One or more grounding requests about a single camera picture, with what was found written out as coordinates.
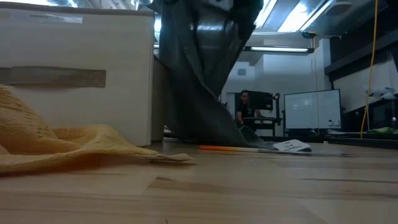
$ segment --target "person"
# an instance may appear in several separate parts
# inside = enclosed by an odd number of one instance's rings
[[[249,92],[247,90],[241,91],[241,101],[236,108],[236,116],[238,119],[239,125],[245,125],[249,127],[251,130],[255,131],[254,121],[245,121],[245,118],[254,117],[254,115],[261,116],[259,110],[254,110],[249,105]]]

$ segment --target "white wall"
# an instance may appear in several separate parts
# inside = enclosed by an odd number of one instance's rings
[[[256,81],[254,91],[263,91],[272,94],[279,93],[281,98],[280,117],[283,117],[284,95],[289,93],[300,93],[315,90],[315,73],[313,72],[313,55],[288,55],[272,54],[263,55],[256,65]],[[276,117],[274,110],[261,111],[263,116]],[[271,136],[271,130],[258,130],[261,136]],[[275,128],[276,136],[283,136],[283,122]]]
[[[226,102],[226,93],[239,93],[241,90],[263,91],[279,93],[280,117],[284,110],[284,95],[289,93],[301,93],[315,90],[329,90],[331,83],[325,76],[325,66],[330,64],[330,45],[328,39],[317,42],[317,50],[314,54],[264,54],[255,66],[249,66],[249,62],[236,62],[228,81],[221,94],[222,102]],[[238,76],[239,68],[246,68],[245,77]],[[263,116],[276,117],[274,110],[261,111]],[[261,136],[271,136],[271,130],[258,130]],[[283,122],[276,126],[276,136],[283,136]]]
[[[370,68],[366,68],[333,82],[335,88],[340,89],[341,105],[345,108],[344,113],[365,105],[365,90],[369,86],[369,74]],[[392,57],[386,62],[373,66],[372,87],[391,87],[398,90],[398,72]]]
[[[246,76],[238,76],[238,69],[246,69]],[[221,92],[221,102],[226,103],[227,93],[239,93],[242,90],[252,90],[254,85],[254,66],[249,62],[236,62]]]

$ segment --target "white cabinet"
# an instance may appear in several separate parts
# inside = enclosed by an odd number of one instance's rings
[[[106,70],[104,88],[18,85],[15,95],[51,128],[107,124],[135,145],[150,144],[151,12],[0,3],[0,67]]]

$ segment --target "fluorescent light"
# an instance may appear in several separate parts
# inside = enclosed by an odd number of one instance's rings
[[[298,3],[292,12],[287,16],[285,22],[281,25],[278,32],[296,32],[305,30],[330,6],[335,0],[326,0],[327,2],[316,11],[309,12],[307,7]]]
[[[274,9],[276,2],[277,0],[264,0],[262,9],[257,16],[257,19],[254,21],[256,29],[260,29],[266,23],[266,20],[268,19],[269,14],[271,14],[272,10]]]
[[[155,19],[155,32],[160,32],[160,30],[162,29],[162,21],[160,19]]]
[[[17,3],[26,3],[26,4],[38,4],[42,6],[56,6],[47,0],[0,0],[0,2],[17,2]]]
[[[255,51],[271,51],[271,52],[308,52],[308,49],[301,48],[290,48],[290,47],[250,47],[251,50]]]
[[[300,30],[303,31],[306,28],[308,28],[316,19],[318,19],[318,17],[330,6],[331,3],[333,3],[334,0],[329,0],[328,2],[326,2],[326,4],[324,6],[322,6],[321,9],[318,10],[317,13],[315,13],[315,15],[313,15],[311,17],[311,19],[309,19],[301,28]]]
[[[302,3],[298,3],[292,12],[287,16],[278,32],[296,32],[308,20],[308,9]]]
[[[281,35],[281,34],[291,34],[291,32],[256,32],[256,31],[254,31],[251,35]]]
[[[77,4],[76,4],[74,1],[68,0],[68,2],[69,2],[69,4],[70,4],[72,7],[77,7]]]

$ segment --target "desk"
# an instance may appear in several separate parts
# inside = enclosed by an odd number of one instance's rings
[[[260,130],[272,130],[272,136],[275,137],[275,125],[280,125],[280,118],[244,118],[246,121],[253,121],[254,127]]]

